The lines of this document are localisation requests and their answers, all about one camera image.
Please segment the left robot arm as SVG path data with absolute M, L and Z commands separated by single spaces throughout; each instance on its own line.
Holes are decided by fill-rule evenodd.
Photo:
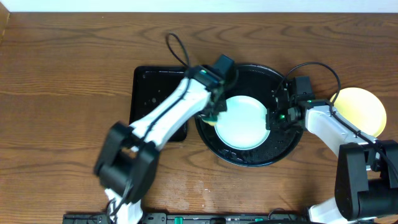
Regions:
M 153 184 L 161 150 L 192 116 L 216 121 L 226 111 L 224 93 L 237 74 L 233 68 L 191 67 L 149 114 L 128 126 L 117 122 L 110 128 L 93 172 L 109 199 L 111 223 L 140 221 L 141 200 Z

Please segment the yellow plate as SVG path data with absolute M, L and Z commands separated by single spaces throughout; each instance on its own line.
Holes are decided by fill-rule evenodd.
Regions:
M 387 114 L 380 99 L 363 88 L 342 89 L 334 107 L 362 132 L 378 137 L 386 127 Z

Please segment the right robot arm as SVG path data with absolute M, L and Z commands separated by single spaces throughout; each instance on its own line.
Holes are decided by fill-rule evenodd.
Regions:
M 370 136 L 327 100 L 267 110 L 269 130 L 306 130 L 337 156 L 333 198 L 313 205 L 314 223 L 354 223 L 397 214 L 397 142 Z

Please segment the green plate with red stain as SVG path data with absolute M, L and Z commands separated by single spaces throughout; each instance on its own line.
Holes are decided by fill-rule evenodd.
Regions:
M 260 146 L 269 137 L 266 128 L 267 108 L 250 96 L 233 96 L 226 100 L 227 110 L 218 115 L 215 131 L 227 146 L 247 151 Z

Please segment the green yellow sponge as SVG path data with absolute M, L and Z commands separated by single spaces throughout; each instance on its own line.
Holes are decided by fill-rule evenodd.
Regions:
M 215 126 L 218 122 L 218 115 L 217 114 L 202 114 L 201 115 L 201 120 L 209 124 L 210 126 Z

